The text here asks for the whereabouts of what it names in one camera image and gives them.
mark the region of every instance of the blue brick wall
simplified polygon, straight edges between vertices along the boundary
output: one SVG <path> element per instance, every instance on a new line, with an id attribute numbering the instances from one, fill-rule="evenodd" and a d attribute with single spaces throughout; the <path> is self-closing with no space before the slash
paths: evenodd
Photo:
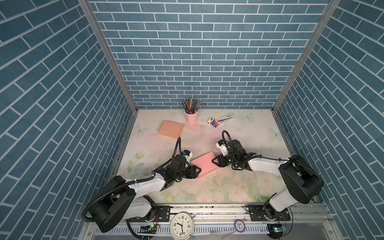
<path id="1" fill-rule="evenodd" d="M 132 111 L 76 0 L 0 1 L 0 239 L 72 239 Z"/>
<path id="2" fill-rule="evenodd" d="M 345 239 L 383 239 L 384 1 L 342 0 L 278 116 Z"/>
<path id="3" fill-rule="evenodd" d="M 139 108 L 271 108 L 327 3 L 91 0 Z"/>

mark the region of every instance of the table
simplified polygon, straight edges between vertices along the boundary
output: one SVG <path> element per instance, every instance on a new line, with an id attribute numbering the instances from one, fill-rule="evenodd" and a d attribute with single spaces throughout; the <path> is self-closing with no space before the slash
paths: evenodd
<path id="1" fill-rule="evenodd" d="M 207 119 L 233 113 L 236 118 L 213 127 Z M 139 110 L 133 131 L 121 160 L 117 175 L 135 179 L 151 175 L 157 166 L 169 160 L 176 139 L 162 136 L 158 130 L 163 120 L 185 124 L 181 134 L 181 150 L 193 153 L 192 160 L 216 148 L 226 130 L 240 141 L 246 152 L 268 157 L 290 157 L 285 142 L 270 110 L 200 109 L 197 124 L 186 124 L 184 110 Z M 280 176 L 259 171 L 235 171 L 230 166 L 219 168 L 199 179 L 183 179 L 168 189 L 151 193 L 157 203 L 264 202 L 285 186 Z"/>

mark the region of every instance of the white clock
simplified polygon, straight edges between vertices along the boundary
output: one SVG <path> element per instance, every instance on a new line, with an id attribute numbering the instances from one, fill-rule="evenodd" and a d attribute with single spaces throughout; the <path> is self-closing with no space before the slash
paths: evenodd
<path id="1" fill-rule="evenodd" d="M 193 219 L 186 212 L 179 212 L 170 222 L 170 233 L 176 240 L 187 240 L 191 237 L 193 230 Z"/>

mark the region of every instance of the pink bucket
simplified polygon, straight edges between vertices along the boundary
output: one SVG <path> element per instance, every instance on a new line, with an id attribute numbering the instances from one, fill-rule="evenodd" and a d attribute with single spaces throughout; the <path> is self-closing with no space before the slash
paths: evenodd
<path id="1" fill-rule="evenodd" d="M 197 123 L 197 116 L 199 115 L 199 112 L 195 112 L 194 114 L 188 114 L 184 112 L 185 120 L 188 124 L 196 124 Z"/>

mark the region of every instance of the orange box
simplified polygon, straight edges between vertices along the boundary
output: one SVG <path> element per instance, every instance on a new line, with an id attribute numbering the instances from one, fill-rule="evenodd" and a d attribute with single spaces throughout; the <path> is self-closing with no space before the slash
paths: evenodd
<path id="1" fill-rule="evenodd" d="M 184 124 L 164 120 L 159 128 L 159 134 L 178 139 L 183 131 Z"/>

